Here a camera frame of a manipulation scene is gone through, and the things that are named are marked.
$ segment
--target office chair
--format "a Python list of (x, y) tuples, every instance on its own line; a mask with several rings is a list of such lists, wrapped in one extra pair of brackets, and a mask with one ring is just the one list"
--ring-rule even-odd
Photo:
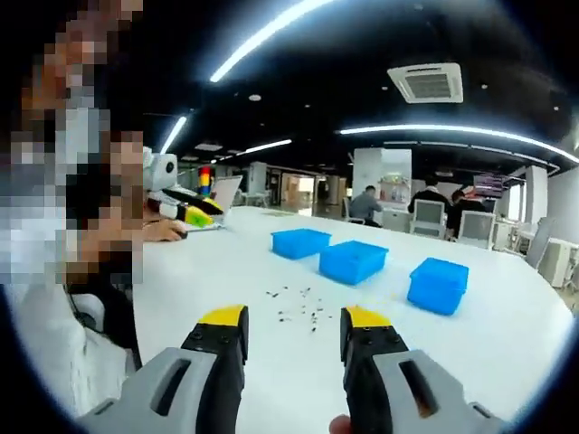
[(364, 219), (359, 219), (356, 217), (350, 217), (350, 201), (347, 197), (342, 199), (342, 202), (344, 203), (344, 215), (345, 215), (344, 222), (365, 224)]
[(442, 239), (444, 232), (444, 203), (416, 199), (410, 233)]
[(572, 251), (569, 266), (565, 273), (563, 289), (571, 289), (572, 292), (579, 290), (579, 249)]
[(502, 251), (515, 254), (521, 258), (524, 258), (525, 262), (528, 265), (530, 265), (534, 269), (537, 269), (539, 264), (541, 263), (541, 260), (543, 259), (543, 256), (545, 256), (546, 248), (549, 244), (549, 240), (551, 239), (551, 232), (553, 230), (554, 225), (555, 219), (542, 217), (539, 220), (537, 224), (535, 237), (533, 238), (528, 247), (527, 255), (522, 255), (518, 251), (507, 249), (504, 249)]
[(457, 242), (490, 249), (495, 226), (495, 214), (490, 212), (463, 211)]

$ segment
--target blue container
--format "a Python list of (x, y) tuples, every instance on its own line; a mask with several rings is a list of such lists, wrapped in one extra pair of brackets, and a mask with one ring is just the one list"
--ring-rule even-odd
[(327, 278), (357, 285), (384, 268), (388, 249), (348, 241), (328, 247), (319, 255), (319, 272)]
[(329, 245), (332, 235), (311, 229), (274, 232), (271, 249), (288, 259), (302, 259), (320, 253)]
[(467, 290), (469, 268), (428, 258), (410, 275), (408, 301), (436, 314), (452, 315)]

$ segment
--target white shirt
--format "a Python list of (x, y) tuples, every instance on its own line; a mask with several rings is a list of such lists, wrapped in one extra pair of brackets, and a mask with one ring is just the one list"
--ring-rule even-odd
[[(14, 171), (21, 183), (25, 180), (20, 177), (28, 175)], [(8, 222), (0, 228), (0, 253), (9, 269), (0, 274), (0, 283), (29, 363), (62, 408), (79, 417), (120, 396), (127, 353), (74, 317), (57, 283), (56, 264), (65, 256), (64, 210), (50, 192), (41, 189), (36, 197), (26, 193), (14, 189), (12, 206), (4, 209)]]

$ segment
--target black ceiling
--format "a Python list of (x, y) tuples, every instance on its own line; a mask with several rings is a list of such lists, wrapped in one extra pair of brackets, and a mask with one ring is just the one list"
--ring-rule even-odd
[[(290, 145), (229, 161), (340, 174), (351, 170), (347, 153), (361, 146), (411, 147), (418, 176), (449, 168), (457, 177), (508, 174), (529, 164), (513, 155), (431, 142), (508, 149), (552, 163), (549, 170), (572, 166), (540, 147), (496, 137), (337, 133), (391, 124), (472, 126), (573, 152), (579, 80), (570, 2), (336, 0), (277, 32), (221, 81), (209, 81), (239, 45), (297, 2), (145, 3), (142, 18), (121, 36), (121, 54), (105, 76), (113, 127), (143, 128), (146, 144), (158, 150), (174, 117), (188, 115), (169, 152), (208, 162), (228, 149), (290, 138)], [(460, 65), (461, 104), (409, 105), (387, 74), (396, 66), (446, 61)], [(253, 94), (261, 101), (250, 101)], [(223, 149), (197, 151), (199, 143)]]

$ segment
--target hand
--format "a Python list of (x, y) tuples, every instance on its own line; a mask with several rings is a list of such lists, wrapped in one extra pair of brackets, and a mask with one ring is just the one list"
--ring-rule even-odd
[(161, 220), (160, 222), (150, 223), (143, 228), (144, 241), (180, 241), (182, 240), (179, 232), (185, 232), (185, 228), (174, 220)]
[(345, 414), (329, 422), (329, 434), (350, 434), (351, 432), (351, 421)]

